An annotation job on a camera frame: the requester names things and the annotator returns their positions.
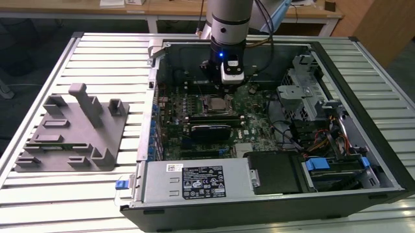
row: wooden desk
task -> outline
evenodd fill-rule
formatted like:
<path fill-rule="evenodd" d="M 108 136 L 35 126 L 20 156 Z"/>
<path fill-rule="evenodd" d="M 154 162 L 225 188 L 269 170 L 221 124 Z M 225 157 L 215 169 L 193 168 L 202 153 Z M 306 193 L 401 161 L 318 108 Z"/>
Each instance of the wooden desk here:
<path fill-rule="evenodd" d="M 158 20 L 199 20 L 202 3 L 193 0 L 147 0 L 143 6 L 127 4 L 124 8 L 116 9 L 100 9 L 99 2 L 100 0 L 0 0 L 0 17 L 145 19 L 150 33 L 158 33 Z M 341 11 L 322 9 L 323 0 L 318 0 L 318 7 L 298 7 L 298 13 L 293 8 L 283 22 L 323 24 L 321 36 L 330 36 L 343 14 Z"/>

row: blue drive latch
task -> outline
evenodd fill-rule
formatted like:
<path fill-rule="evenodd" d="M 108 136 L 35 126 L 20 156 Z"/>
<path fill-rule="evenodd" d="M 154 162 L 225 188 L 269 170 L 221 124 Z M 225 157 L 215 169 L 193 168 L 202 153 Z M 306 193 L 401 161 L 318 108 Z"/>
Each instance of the blue drive latch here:
<path fill-rule="evenodd" d="M 306 161 L 307 170 L 321 170 L 321 169 L 330 169 L 330 165 L 327 159 L 325 158 L 311 158 Z"/>
<path fill-rule="evenodd" d="M 362 163 L 363 163 L 365 168 L 369 168 L 369 167 L 370 167 L 370 162 L 369 162 L 367 157 L 362 157 L 362 158 L 361 158 L 361 161 L 362 161 Z"/>

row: white sticker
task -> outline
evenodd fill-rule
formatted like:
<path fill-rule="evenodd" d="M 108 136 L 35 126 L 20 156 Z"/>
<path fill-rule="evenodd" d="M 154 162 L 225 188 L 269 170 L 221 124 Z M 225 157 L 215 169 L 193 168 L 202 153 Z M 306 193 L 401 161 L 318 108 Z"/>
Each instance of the white sticker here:
<path fill-rule="evenodd" d="M 229 61 L 229 66 L 237 67 L 239 65 L 238 61 Z"/>
<path fill-rule="evenodd" d="M 215 188 L 213 189 L 213 193 L 225 193 L 226 189 L 225 188 Z"/>
<path fill-rule="evenodd" d="M 169 164 L 166 171 L 182 171 L 183 164 Z"/>
<path fill-rule="evenodd" d="M 127 13 L 132 13 L 132 14 L 145 14 L 145 11 L 127 11 Z"/>

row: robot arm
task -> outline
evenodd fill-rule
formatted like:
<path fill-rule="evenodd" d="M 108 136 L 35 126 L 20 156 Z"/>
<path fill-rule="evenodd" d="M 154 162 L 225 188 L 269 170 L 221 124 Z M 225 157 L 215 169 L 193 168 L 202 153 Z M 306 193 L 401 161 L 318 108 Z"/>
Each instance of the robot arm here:
<path fill-rule="evenodd" d="M 245 80 L 243 55 L 254 0 L 215 0 L 213 12 L 211 61 L 221 67 L 222 84 Z"/>
<path fill-rule="evenodd" d="M 278 28 L 286 15 L 291 0 L 263 0 L 275 9 L 273 23 Z M 211 27 L 210 60 L 202 69 L 211 81 L 223 88 L 245 81 L 245 49 L 254 8 L 254 0 L 210 0 L 207 6 L 207 27 Z"/>

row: table leg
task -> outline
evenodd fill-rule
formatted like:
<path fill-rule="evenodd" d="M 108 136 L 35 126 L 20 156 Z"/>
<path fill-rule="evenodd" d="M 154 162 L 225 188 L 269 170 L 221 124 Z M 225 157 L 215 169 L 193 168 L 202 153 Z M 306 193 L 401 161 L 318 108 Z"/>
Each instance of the table leg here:
<path fill-rule="evenodd" d="M 158 16 L 147 16 L 147 24 L 150 33 L 159 33 L 158 30 Z"/>
<path fill-rule="evenodd" d="M 333 31 L 335 30 L 335 27 L 338 25 L 339 19 L 331 18 L 327 20 L 327 23 L 325 24 L 319 36 L 331 36 Z"/>

